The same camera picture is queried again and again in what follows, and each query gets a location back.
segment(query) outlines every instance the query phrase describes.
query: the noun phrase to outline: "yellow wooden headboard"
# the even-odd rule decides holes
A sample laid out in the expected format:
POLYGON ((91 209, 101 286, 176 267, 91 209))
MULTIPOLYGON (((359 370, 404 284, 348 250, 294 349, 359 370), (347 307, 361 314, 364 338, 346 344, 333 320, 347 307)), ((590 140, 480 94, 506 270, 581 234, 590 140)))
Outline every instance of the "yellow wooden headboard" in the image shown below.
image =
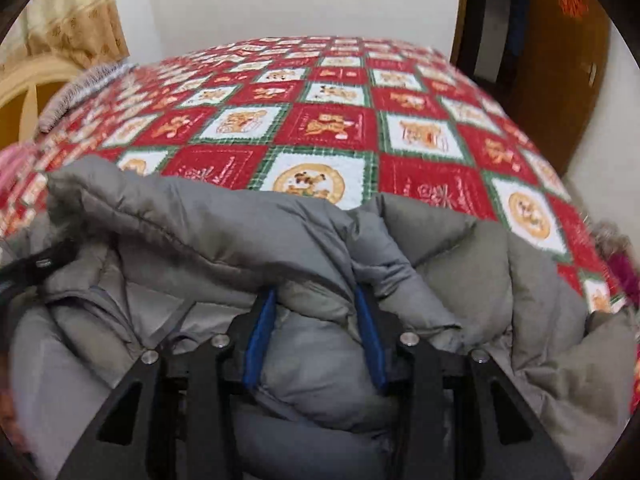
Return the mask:
POLYGON ((82 69, 53 54, 30 57, 0 75, 0 149, 33 139, 38 115, 82 69))

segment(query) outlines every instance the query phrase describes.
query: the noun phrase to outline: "gray jacket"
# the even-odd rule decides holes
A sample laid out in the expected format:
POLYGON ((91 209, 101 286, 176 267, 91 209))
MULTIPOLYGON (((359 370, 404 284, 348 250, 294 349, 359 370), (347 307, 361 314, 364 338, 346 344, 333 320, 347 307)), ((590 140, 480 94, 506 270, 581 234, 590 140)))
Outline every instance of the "gray jacket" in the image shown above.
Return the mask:
POLYGON ((49 191, 48 214, 2 252, 7 263, 42 250, 70 225, 83 240, 12 340, 18 421, 48 478, 185 299, 196 305, 175 351, 224 332, 269 284, 278 319, 257 405, 239 404, 234 419, 243 468, 262 480, 384 476, 397 407, 370 382, 357 282, 438 348, 488 350, 576 478, 622 432, 631 316, 623 310, 586 335, 587 306, 553 261, 496 222, 386 194, 345 212, 314 198, 140 177, 96 156, 52 174, 49 191))

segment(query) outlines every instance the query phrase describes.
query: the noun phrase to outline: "bedspread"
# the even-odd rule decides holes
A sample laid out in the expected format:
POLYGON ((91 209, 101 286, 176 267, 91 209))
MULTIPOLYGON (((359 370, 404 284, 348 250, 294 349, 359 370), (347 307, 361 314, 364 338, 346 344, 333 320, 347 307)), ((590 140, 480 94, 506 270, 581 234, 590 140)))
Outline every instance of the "bedspread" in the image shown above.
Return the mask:
POLYGON ((430 48, 311 36, 173 57, 89 98, 40 147, 5 197, 0 235, 44 208, 47 172, 95 152, 140 174, 340 208, 389 192, 500 221, 549 253, 590 310, 610 309, 614 285, 551 165, 430 48))

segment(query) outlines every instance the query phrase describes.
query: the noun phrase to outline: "quilted fabric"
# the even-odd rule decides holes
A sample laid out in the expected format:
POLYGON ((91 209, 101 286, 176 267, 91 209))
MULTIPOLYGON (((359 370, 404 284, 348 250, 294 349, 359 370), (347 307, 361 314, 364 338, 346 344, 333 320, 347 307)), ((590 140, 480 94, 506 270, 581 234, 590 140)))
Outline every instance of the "quilted fabric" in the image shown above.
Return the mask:
POLYGON ((384 191, 500 221, 551 254, 590 310, 610 309, 606 267, 550 164, 429 48, 311 36, 174 57, 85 101, 41 148, 4 205, 0 235, 44 207, 48 171, 95 152, 140 174, 316 196, 340 208, 384 191))

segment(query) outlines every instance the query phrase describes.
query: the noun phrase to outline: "metal bolt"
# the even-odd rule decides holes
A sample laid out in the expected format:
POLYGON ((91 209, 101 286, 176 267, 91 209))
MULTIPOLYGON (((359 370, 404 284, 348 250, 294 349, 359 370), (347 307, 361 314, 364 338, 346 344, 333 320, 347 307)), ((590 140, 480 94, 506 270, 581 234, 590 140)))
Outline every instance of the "metal bolt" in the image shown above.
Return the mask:
POLYGON ((416 346, 420 342, 420 336, 415 332, 403 332, 400 342, 405 346, 416 346))
POLYGON ((153 363, 158 361, 159 357, 160 355, 155 350, 147 350, 141 355, 140 360, 145 365, 152 365, 153 363))
POLYGON ((478 364, 484 364, 489 362, 491 356, 481 348, 475 348, 471 351, 471 358, 478 364))
POLYGON ((211 344, 216 348, 224 348, 231 342, 229 336, 226 334, 218 334, 211 338, 211 344))

